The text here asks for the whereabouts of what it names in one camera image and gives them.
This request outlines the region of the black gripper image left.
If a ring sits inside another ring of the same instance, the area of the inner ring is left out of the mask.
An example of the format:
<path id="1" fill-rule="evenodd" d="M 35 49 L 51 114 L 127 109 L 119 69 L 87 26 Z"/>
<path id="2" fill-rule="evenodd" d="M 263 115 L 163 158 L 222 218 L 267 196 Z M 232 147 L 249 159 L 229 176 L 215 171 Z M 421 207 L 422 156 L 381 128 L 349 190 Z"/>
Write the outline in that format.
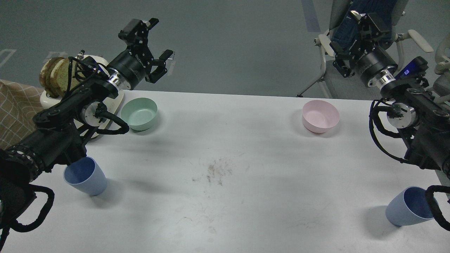
<path id="1" fill-rule="evenodd" d="M 174 51 L 165 50 L 154 59 L 148 48 L 148 32 L 158 23 L 159 19 L 132 19 L 118 33 L 127 47 L 108 64 L 108 72 L 117 75 L 121 89 L 133 90 L 144 78 L 154 84 L 168 72 L 167 60 L 173 59 Z"/>

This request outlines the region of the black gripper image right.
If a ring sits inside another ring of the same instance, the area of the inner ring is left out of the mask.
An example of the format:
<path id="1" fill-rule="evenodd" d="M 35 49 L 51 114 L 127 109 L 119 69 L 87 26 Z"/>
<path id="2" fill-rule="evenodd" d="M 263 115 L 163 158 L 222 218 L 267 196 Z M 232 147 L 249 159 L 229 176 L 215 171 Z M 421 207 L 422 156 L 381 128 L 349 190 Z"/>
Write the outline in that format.
<path id="1" fill-rule="evenodd" d="M 398 65 L 381 47 L 379 41 L 389 31 L 376 13 L 359 13 L 350 10 L 350 16 L 358 27 L 357 37 L 348 50 L 332 41 L 335 53 L 333 66 L 344 78 L 357 75 L 368 87 L 383 87 L 395 80 Z"/>

